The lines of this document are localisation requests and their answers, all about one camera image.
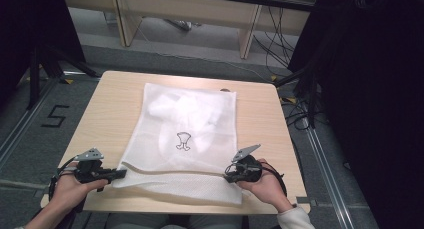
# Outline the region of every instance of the white bag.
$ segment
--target white bag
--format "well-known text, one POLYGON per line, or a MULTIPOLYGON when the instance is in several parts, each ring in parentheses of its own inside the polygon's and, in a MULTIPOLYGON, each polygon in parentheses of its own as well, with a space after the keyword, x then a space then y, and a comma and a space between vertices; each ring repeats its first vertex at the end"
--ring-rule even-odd
POLYGON ((235 92, 147 83, 118 167, 128 172, 113 186, 240 204, 241 190, 222 177, 236 152, 235 92))

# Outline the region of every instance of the sleeve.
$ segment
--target sleeve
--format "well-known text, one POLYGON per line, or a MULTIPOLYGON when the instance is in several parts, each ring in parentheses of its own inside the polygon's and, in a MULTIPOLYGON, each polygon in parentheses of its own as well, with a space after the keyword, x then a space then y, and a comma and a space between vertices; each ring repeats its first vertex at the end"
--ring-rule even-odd
POLYGON ((308 214, 303 208, 294 205, 294 208, 277 215, 278 224, 282 229, 314 229, 308 214))

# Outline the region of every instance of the cartoon face drawing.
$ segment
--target cartoon face drawing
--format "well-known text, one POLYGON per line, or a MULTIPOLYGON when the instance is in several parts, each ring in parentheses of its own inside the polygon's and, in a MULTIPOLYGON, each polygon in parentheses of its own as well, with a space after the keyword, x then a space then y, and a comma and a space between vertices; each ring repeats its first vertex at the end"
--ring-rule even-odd
POLYGON ((180 138, 180 145, 177 145, 177 149, 184 149, 185 151, 190 150, 190 147, 187 146, 187 142, 190 139, 191 135, 187 132, 179 132, 177 136, 180 138))

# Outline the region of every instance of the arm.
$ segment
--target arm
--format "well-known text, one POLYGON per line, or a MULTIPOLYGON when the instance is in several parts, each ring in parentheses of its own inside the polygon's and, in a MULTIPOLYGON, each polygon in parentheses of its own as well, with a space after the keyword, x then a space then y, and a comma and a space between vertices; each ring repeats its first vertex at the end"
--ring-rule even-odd
MULTIPOLYGON (((262 164, 262 166, 273 170, 267 164, 262 164)), ((277 219, 282 228, 314 228, 308 214, 300 207, 293 207, 284 195, 277 178, 271 172, 262 170, 259 181, 241 181, 237 185, 252 192, 262 202, 273 205, 278 211, 277 219)))
MULTIPOLYGON (((71 163, 69 166, 76 166, 76 163, 71 163)), ((62 175, 57 182, 52 200, 25 226, 25 229, 55 228, 86 197, 88 192, 102 188, 107 183, 107 180, 98 180, 81 184, 73 173, 62 175)))

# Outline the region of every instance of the table top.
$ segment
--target table top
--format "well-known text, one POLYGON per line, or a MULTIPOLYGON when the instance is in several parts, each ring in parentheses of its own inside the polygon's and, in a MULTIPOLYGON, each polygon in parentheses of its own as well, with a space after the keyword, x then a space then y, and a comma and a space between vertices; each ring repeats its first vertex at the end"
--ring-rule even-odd
MULTIPOLYGON (((96 147, 104 155, 103 167, 116 168, 141 114, 145 83, 181 88, 237 92, 238 148, 262 146, 252 155, 265 158, 279 173, 284 173, 288 198, 306 197, 290 135, 276 93, 271 84, 230 80, 178 77, 143 73, 107 71, 97 86, 72 137, 60 165, 77 154, 96 147)), ((309 204, 299 204, 307 212, 309 204)), ((106 186, 103 192, 90 192, 84 210, 108 212, 276 214, 250 192, 243 193, 242 205, 216 205, 160 196, 131 188, 106 186)))

